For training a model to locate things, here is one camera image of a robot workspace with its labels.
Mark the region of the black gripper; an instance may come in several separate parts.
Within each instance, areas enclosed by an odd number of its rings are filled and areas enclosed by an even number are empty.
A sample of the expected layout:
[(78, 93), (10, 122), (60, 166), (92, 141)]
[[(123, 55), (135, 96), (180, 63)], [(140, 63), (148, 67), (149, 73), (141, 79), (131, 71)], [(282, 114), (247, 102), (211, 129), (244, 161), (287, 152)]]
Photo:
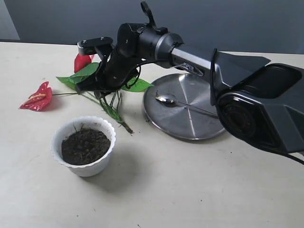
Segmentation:
[(125, 85), (133, 73), (133, 68), (140, 63), (140, 58), (126, 57), (113, 45), (99, 45), (95, 47), (95, 51), (101, 58), (101, 65), (95, 72), (95, 80), (85, 79), (76, 83), (75, 90), (93, 91), (96, 99), (102, 99)]

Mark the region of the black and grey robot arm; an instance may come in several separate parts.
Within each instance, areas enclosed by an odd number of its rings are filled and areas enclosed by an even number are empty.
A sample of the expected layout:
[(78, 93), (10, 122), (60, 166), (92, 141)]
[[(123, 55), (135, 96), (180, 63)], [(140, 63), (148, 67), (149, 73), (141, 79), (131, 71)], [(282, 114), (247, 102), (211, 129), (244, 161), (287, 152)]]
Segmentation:
[(224, 128), (260, 150), (291, 154), (304, 150), (304, 70), (259, 56), (216, 49), (194, 50), (181, 36), (153, 23), (124, 23), (117, 43), (110, 37), (79, 41), (78, 52), (101, 63), (77, 92), (108, 95), (126, 85), (143, 64), (176, 67), (210, 85), (210, 102)]

